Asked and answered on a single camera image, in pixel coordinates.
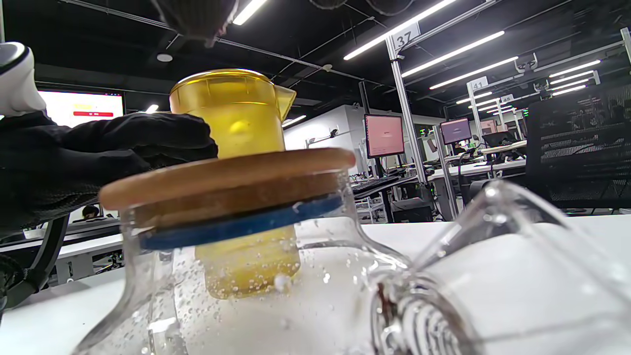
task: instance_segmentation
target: gloved hand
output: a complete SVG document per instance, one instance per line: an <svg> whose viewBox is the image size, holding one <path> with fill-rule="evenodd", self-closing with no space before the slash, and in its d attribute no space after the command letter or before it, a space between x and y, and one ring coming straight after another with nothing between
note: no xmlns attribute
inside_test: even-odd
<svg viewBox="0 0 631 355"><path fill-rule="evenodd" d="M0 120L0 236L95 203L112 181L216 158L210 128L190 115L135 113L74 128L43 112Z"/></svg>

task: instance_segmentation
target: computer monitor screen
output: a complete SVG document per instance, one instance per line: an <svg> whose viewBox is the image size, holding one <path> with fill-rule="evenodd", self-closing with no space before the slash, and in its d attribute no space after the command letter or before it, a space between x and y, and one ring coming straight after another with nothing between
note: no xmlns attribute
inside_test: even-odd
<svg viewBox="0 0 631 355"><path fill-rule="evenodd" d="M403 154L403 121L399 116L365 115L368 158Z"/></svg>
<svg viewBox="0 0 631 355"><path fill-rule="evenodd" d="M440 130L445 144L471 139L471 127L469 127L469 120L466 118L443 122L440 124Z"/></svg>
<svg viewBox="0 0 631 355"><path fill-rule="evenodd" d="M116 93L39 92L48 116L59 126L75 127L99 119L122 116L122 96Z"/></svg>

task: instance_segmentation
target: fluorescent light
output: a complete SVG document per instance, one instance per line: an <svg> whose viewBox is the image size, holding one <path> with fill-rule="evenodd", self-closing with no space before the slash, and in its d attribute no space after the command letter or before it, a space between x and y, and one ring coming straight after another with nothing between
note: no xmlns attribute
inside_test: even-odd
<svg viewBox="0 0 631 355"><path fill-rule="evenodd" d="M563 79L559 79L559 80L555 80L553 82L550 83L550 85L554 85L554 84L558 84L558 83L562 83L564 81L568 81L568 80L572 80L572 79L576 79L576 78L580 78L583 75L587 75L587 74L591 74L593 73L593 70L590 71L586 71L585 73L581 73L581 74L576 74L576 75L572 75L572 76L568 76L567 78L563 78Z"/></svg>
<svg viewBox="0 0 631 355"><path fill-rule="evenodd" d="M296 123L296 122L301 121L301 120L303 120L305 118L307 118L307 116L302 115L302 116L300 116L300 117L298 117L296 119L287 119L287 120L285 120L285 123L283 123L283 127L287 127L290 124Z"/></svg>
<svg viewBox="0 0 631 355"><path fill-rule="evenodd" d="M235 18L232 22L235 25L243 25L254 13L263 6L263 4L267 0L252 0L250 3L241 11L241 13Z"/></svg>
<svg viewBox="0 0 631 355"><path fill-rule="evenodd" d="M561 85L559 87L555 87L555 88L551 88L550 91L554 91L554 90L558 90L560 88L569 88L569 87L573 87L574 85L580 84L580 83L585 83L589 81L589 79L583 79L583 80L579 80L579 81L575 81L571 84L565 84L565 85Z"/></svg>
<svg viewBox="0 0 631 355"><path fill-rule="evenodd" d="M157 110L158 110L158 105L151 105L151 106L149 106L149 108L144 113L153 114Z"/></svg>
<svg viewBox="0 0 631 355"><path fill-rule="evenodd" d="M502 107L502 110L506 110L506 109L512 109L512 106L506 106L506 107ZM495 112L495 111L499 111L500 109L494 109L494 110L490 110L487 111L487 114L491 113L491 112Z"/></svg>
<svg viewBox="0 0 631 355"><path fill-rule="evenodd" d="M575 87L575 88L571 88L571 89L567 89L567 90L563 90L563 91L557 91L555 93L552 94L552 96L559 96L559 95L563 95L564 93L568 93L568 92L573 92L573 91L578 91L580 89L584 89L586 88L587 85L581 85L579 87Z"/></svg>
<svg viewBox="0 0 631 355"><path fill-rule="evenodd" d="M485 93L481 93L478 96L474 96L474 99L479 99L480 97L485 97L485 96L489 96L489 95L493 95L493 92L489 91L489 92L485 92ZM459 104L463 104L465 102L471 102L471 99L464 99L464 100L460 100L456 102L456 105Z"/></svg>
<svg viewBox="0 0 631 355"><path fill-rule="evenodd" d="M482 111L486 111L486 110L490 110L493 108L497 108L497 105L493 105L493 106L488 106L488 107L482 107L481 109L478 109L478 111L482 112Z"/></svg>
<svg viewBox="0 0 631 355"><path fill-rule="evenodd" d="M475 106L482 106L482 105L486 105L486 104L490 104L491 102L495 102L497 101L497 99L491 99L489 101L484 101L484 102L476 102Z"/></svg>
<svg viewBox="0 0 631 355"><path fill-rule="evenodd" d="M510 110L502 111L502 114L507 114L507 113L509 113L509 112L512 112L513 110L514 110L514 109L510 109ZM499 112L496 112L496 113L494 113L494 114L493 114L493 116L499 116L499 115L500 115L500 113L499 113Z"/></svg>
<svg viewBox="0 0 631 355"><path fill-rule="evenodd" d="M371 40L370 42L364 44L363 46L359 47L358 49L355 49L353 52L350 52L349 55L347 55L346 57L344 57L344 60L347 61L351 58L357 57L358 55L360 55L361 53L367 51L370 48L373 48L374 46L376 46L377 44L380 44L383 40L385 40L386 38L388 38L389 36L394 35L395 33L398 33L402 30L404 30L405 28L407 28L408 26L419 22L420 20L430 16L431 14L437 12L438 10L444 8L445 6L451 4L451 3L455 3L457 0L443 0L441 2L439 2L438 4L432 6L431 8L428 8L427 10L423 11L422 13L410 18L408 21L405 21L404 23L398 25L397 27L394 27L392 30L382 34L381 36L375 38L374 40Z"/></svg>
<svg viewBox="0 0 631 355"><path fill-rule="evenodd" d="M487 67L484 67L484 68L482 68L482 69L478 69L478 70L476 70L476 71L472 71L472 72L470 72L469 74L465 74L465 75L462 75L462 76L458 76L457 78L454 78L454 79L451 79L451 80L447 80L447 81L445 81L444 83L440 83L440 84L438 84L438 85L434 85L434 86L430 87L430 89L431 89L431 90L433 90L433 89L436 89L436 88L439 88L439 87L443 87L443 86L445 86L445 85L447 85L447 84L451 84L451 83L453 83L453 82L455 82L455 81L462 80L462 79L464 79L464 78L468 78L468 77L473 76L473 75L475 75L475 74L480 74L480 73L482 73L483 71L487 71L487 70L489 70L489 69L493 69L493 68L495 68L495 67L497 67L497 66L500 66L500 65L503 65L503 64L506 64L506 63L514 62L514 61L516 61L516 60L518 60L518 59L519 59L519 57L512 57L512 58L506 59L505 61L501 61L501 62L499 62L499 63L495 63L495 64L493 64L493 65L489 65L489 66L487 66Z"/></svg>
<svg viewBox="0 0 631 355"><path fill-rule="evenodd" d="M589 63L587 63L587 64L583 64L583 65L575 66L575 67L574 67L574 68L572 68L572 69L563 70L563 71L560 71L560 72L558 72L558 73L552 74L552 75L550 75L550 78L554 78L555 76L559 76L559 75L563 75L563 74L571 73L571 72L573 72L573 71L577 71L577 70L580 70L580 69L586 68L586 67L588 67L588 66L592 66L592 65L596 65L596 64L600 64L600 63L601 63L601 61L600 61L600 60L597 60L597 61L589 62Z"/></svg>
<svg viewBox="0 0 631 355"><path fill-rule="evenodd" d="M472 44L470 44L470 45L466 45L466 46L464 46L464 47L462 47L462 48L460 48L460 49L457 49L457 50L455 50L455 51L453 51L453 52L451 52L451 53L449 53L449 54L445 54L445 55L444 55L444 56L442 56L442 57L438 57L438 58L434 59L433 61L429 61L429 62L427 62L427 63L425 63L425 64L423 64L423 65L419 65L419 66L417 66L417 67L416 67L416 68L414 68L414 69L408 70L408 71L406 71L405 73L403 73L403 75L401 75L401 76L402 76L403 78L405 78L406 76L410 76L410 75L412 75L412 74L414 74L414 73L418 73L419 71L421 71L421 70L423 70L423 69L427 69L427 68L429 68L429 67L431 67L431 66L433 66L433 65L435 65L435 64L437 64L437 63L440 63L440 62L446 61L447 59L449 59L449 58L451 58L451 57L455 57L455 56L457 56L457 55L458 55L458 54L460 54L460 53L464 53L464 52L466 52L466 51L468 51L468 50L470 50L470 49L473 49L473 48L475 48L475 47L478 47L478 46L479 46L479 45L481 45L481 44L487 43L487 42L488 42L488 41L490 41L490 40L494 40L494 39L496 39L497 37L502 36L503 34L504 34L504 31L497 32L497 33L496 33L496 34L494 34L494 35L490 35L490 36L488 36L488 37L485 37L485 38L483 38L483 39L481 39L481 40L479 40L479 41L477 41L477 42L473 42Z"/></svg>

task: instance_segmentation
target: office chair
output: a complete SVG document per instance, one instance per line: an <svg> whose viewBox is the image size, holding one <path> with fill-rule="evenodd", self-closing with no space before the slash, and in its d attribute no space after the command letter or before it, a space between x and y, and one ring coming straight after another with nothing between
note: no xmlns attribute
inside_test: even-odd
<svg viewBox="0 0 631 355"><path fill-rule="evenodd" d="M631 206L631 80L537 102L527 121L527 187L558 208Z"/></svg>

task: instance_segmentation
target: white wall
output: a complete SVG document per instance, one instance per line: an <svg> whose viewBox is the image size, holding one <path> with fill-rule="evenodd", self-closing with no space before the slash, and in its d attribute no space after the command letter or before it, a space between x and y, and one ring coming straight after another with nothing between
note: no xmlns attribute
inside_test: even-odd
<svg viewBox="0 0 631 355"><path fill-rule="evenodd" d="M386 112L382 110L370 110L373 114L401 116L397 112ZM331 130L338 129L339 133L349 132L349 134L341 135L336 138L332 138L320 143L311 145L310 148L321 147L337 147L355 152L358 161L361 159L361 155L358 154L358 150L362 146L362 142L366 139L366 132L364 128L364 110L362 107L356 108L350 105L342 105L325 114L309 119L304 123L298 123L295 126L285 130L285 148L287 150L304 149L305 140L310 138L324 138L329 136ZM412 115L412 120L416 124L439 124L444 122L445 119L439 117L419 116ZM412 151L410 148L409 134L405 125L403 126L403 140L405 142L405 156L408 162L412 161ZM390 159L386 162L387 166L394 166L395 160ZM357 174L358 169L353 168L349 170L350 174Z"/></svg>
<svg viewBox="0 0 631 355"><path fill-rule="evenodd" d="M314 117L303 123L298 123L295 126L288 128L284 131L285 136L285 149L296 150L306 148L305 140L316 138L328 137L332 130L338 129L338 133L345 133L349 131L348 120L346 118L346 108L340 106L325 114ZM354 151L353 140L351 134L345 134L337 136L335 138L322 141L310 145L309 148L324 148L334 147L343 148ZM357 174L357 168L349 169L349 174Z"/></svg>

